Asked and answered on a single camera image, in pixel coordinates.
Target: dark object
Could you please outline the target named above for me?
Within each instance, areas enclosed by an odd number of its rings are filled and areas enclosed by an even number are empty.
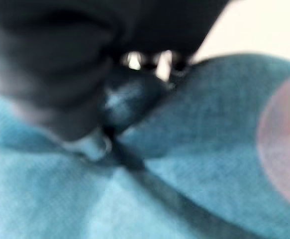
[[[104,86],[100,119],[113,135],[142,119],[168,92],[168,85],[150,72],[117,67]]]

